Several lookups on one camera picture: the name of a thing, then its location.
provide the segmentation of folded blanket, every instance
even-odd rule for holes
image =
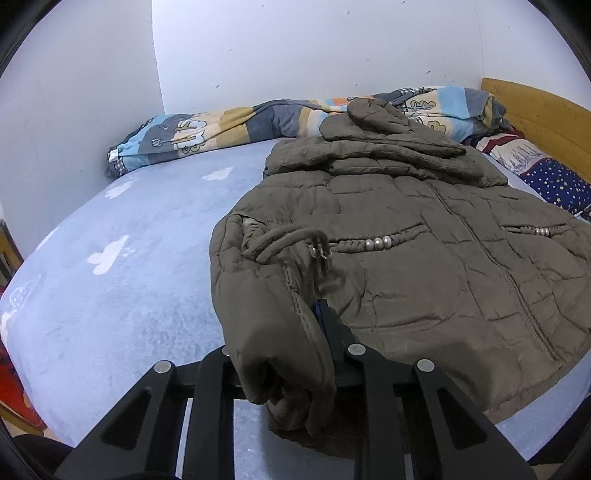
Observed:
[[[107,175],[117,178],[147,165],[273,138],[319,137],[322,121],[346,112],[354,98],[273,100],[217,113],[159,115],[111,149]],[[363,98],[381,98],[455,141],[505,125],[506,109],[480,90],[405,88]]]

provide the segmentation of jacket pocket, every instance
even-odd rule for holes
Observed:
[[[329,239],[330,251],[334,253],[357,254],[361,252],[374,252],[389,250],[397,245],[409,242],[421,233],[429,231],[424,223],[414,225],[396,233],[376,232],[371,238],[337,238]]]
[[[505,230],[510,233],[523,233],[524,235],[541,235],[547,237],[560,235],[561,233],[565,233],[572,229],[573,227],[566,223],[545,226],[501,225],[501,230]]]

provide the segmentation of mattress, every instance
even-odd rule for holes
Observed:
[[[0,300],[2,339],[64,443],[78,444],[158,360],[183,365],[223,344],[210,298],[211,231],[261,180],[275,142],[131,172],[64,220],[17,272]],[[587,355],[498,427],[530,458],[590,384]],[[235,457],[238,479],[353,478],[352,462],[275,437],[264,409],[244,401],[235,408]]]

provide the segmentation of pillow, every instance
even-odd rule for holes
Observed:
[[[589,219],[591,185],[526,140],[519,130],[503,130],[490,137],[469,139],[465,143],[490,155],[519,176],[546,202],[554,203],[575,216]]]

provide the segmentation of wooden headboard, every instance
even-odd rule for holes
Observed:
[[[507,107],[505,117],[529,141],[591,183],[591,112],[519,83],[484,78],[481,88]]]

